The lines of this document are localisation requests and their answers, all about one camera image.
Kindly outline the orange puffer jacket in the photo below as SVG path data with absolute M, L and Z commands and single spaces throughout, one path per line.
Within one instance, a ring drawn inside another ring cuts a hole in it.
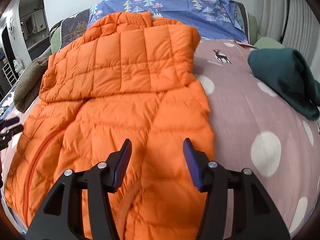
M 90 169 L 132 142 L 110 196 L 121 239 L 194 239 L 206 197 L 193 185 L 183 141 L 214 156 L 210 107 L 193 76 L 198 31 L 149 12 L 116 12 L 50 55 L 5 184 L 26 226 L 67 169 Z

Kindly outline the olive fleece garment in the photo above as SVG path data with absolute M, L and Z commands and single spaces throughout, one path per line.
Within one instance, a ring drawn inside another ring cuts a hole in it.
M 16 109 L 25 113 L 39 96 L 42 77 L 48 68 L 48 57 L 34 59 L 21 75 L 14 94 Z

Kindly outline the white small rack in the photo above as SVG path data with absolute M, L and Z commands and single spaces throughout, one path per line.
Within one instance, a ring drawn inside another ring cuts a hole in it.
M 14 72 L 12 71 L 11 66 L 8 62 L 3 66 L 2 73 L 6 79 L 6 82 L 9 85 L 9 87 L 13 87 L 15 85 L 15 83 L 17 82 L 17 78 L 16 78 Z

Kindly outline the white lucky cat figurine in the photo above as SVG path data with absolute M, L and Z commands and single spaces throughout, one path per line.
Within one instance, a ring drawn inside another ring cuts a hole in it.
M 18 57 L 16 57 L 13 60 L 13 63 L 14 63 L 15 72 L 18 75 L 21 75 L 23 73 L 23 71 L 24 71 L 24 66 L 23 66 L 22 61 Z

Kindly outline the pink polka-dot bedspread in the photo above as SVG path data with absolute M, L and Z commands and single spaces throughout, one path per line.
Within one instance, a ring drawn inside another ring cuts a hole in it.
M 196 47 L 193 76 L 206 94 L 214 133 L 210 159 L 230 170 L 252 169 L 294 236 L 319 193 L 318 125 L 253 76 L 252 50 L 229 40 L 202 40 Z M 20 136 L 8 151 L 12 159 Z

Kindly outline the dark floral pillow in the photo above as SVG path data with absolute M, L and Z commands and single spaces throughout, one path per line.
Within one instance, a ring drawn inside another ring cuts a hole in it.
M 89 9 L 85 9 L 55 24 L 50 30 L 51 53 L 58 52 L 81 37 L 87 29 L 88 19 Z

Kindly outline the dark green folded sweater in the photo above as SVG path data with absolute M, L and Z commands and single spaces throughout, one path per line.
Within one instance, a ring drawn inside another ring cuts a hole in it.
M 254 77 L 309 120 L 319 119 L 319 82 L 303 55 L 292 48 L 259 49 L 248 56 Z

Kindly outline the green pillow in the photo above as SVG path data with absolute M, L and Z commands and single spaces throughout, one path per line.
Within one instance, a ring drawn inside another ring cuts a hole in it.
M 270 37 L 261 37 L 255 44 L 254 47 L 258 49 L 283 49 L 285 48 L 284 45 L 279 43 L 278 41 L 270 38 Z

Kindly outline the grey pleated curtain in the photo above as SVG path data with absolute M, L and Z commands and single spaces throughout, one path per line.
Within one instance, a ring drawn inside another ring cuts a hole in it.
M 257 0 L 255 16 L 260 36 L 300 51 L 312 63 L 319 23 L 305 0 Z

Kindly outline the blue tree-print sheet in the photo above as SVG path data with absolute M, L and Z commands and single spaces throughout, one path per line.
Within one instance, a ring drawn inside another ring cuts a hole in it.
M 245 20 L 235 0 L 103 0 L 90 7 L 87 26 L 114 12 L 150 12 L 192 25 L 207 39 L 248 42 Z

